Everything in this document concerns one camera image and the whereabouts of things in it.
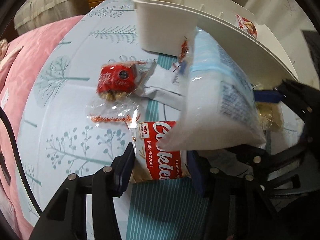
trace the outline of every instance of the white plastic bag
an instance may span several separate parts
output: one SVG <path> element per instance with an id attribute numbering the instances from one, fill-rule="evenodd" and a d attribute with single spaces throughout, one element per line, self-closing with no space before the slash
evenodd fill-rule
<path id="1" fill-rule="evenodd" d="M 215 150 L 265 143 L 251 84 L 208 33 L 199 30 L 183 110 L 159 141 L 165 150 Z"/>

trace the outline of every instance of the pink bedding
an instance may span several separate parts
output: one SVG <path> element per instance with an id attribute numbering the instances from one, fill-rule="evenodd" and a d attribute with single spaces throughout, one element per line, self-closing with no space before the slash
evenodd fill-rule
<path id="1" fill-rule="evenodd" d="M 26 101 L 39 71 L 57 44 L 82 17 L 75 16 L 42 26 L 25 33 L 9 44 L 7 53 L 10 53 L 16 46 L 24 46 L 13 62 L 4 88 L 0 93 L 1 100 L 8 89 L 9 97 L 4 111 L 10 120 L 16 139 Z M 10 208 L 15 214 L 15 218 L 12 219 L 17 222 L 19 237 L 27 240 L 32 231 L 32 226 L 22 215 L 16 187 L 15 159 L 8 134 L 2 122 L 0 124 L 0 145 L 11 176 L 11 185 L 7 184 L 1 169 L 0 180 L 7 197 L 12 203 Z"/>

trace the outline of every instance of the plastic container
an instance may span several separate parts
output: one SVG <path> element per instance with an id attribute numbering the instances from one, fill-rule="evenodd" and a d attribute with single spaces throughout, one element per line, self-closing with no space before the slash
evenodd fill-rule
<path id="1" fill-rule="evenodd" d="M 177 56 L 185 37 L 193 39 L 199 26 L 216 39 L 251 83 L 271 88 L 282 79 L 298 79 L 289 57 L 268 27 L 258 25 L 254 14 L 231 0 L 133 1 L 139 44 L 145 50 Z M 236 14 L 254 23 L 257 39 L 234 26 Z"/>

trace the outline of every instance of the silver screw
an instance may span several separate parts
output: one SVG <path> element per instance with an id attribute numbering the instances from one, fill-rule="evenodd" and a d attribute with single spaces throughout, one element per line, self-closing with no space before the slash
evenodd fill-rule
<path id="1" fill-rule="evenodd" d="M 71 173 L 71 174 L 68 176 L 68 180 L 74 180 L 76 177 L 77 177 L 76 174 Z"/>
<path id="2" fill-rule="evenodd" d="M 103 172 L 107 173 L 107 172 L 112 171 L 112 167 L 111 167 L 111 166 L 104 166 L 104 167 L 102 168 L 102 170 L 103 170 Z"/>
<path id="3" fill-rule="evenodd" d="M 254 163 L 260 163 L 260 162 L 261 162 L 261 156 L 255 156 L 255 157 L 253 158 L 253 162 L 254 162 Z"/>
<path id="4" fill-rule="evenodd" d="M 246 179 L 247 181 L 253 181 L 253 176 L 250 175 L 250 174 L 247 174 L 247 175 L 245 176 L 245 179 Z"/>
<path id="5" fill-rule="evenodd" d="M 216 168 L 216 167 L 212 167 L 212 168 L 210 168 L 210 172 L 213 173 L 213 174 L 218 174 L 219 173 L 219 169 Z"/>

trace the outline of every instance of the white tag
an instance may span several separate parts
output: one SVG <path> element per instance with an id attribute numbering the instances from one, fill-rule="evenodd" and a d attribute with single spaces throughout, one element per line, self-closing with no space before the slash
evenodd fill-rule
<path id="1" fill-rule="evenodd" d="M 148 127 L 148 124 L 147 123 L 140 123 L 140 136 L 141 136 L 141 139 L 147 139 L 150 137 L 149 135 L 149 127 Z"/>
<path id="2" fill-rule="evenodd" d="M 6 90 L 5 93 L 4 93 L 3 98 L 1 99 L 1 108 L 2 108 L 2 109 L 4 109 L 4 106 L 5 106 L 5 104 L 7 103 L 8 98 L 9 98 L 9 91 L 8 91 L 8 88 L 7 88 L 7 90 Z"/>

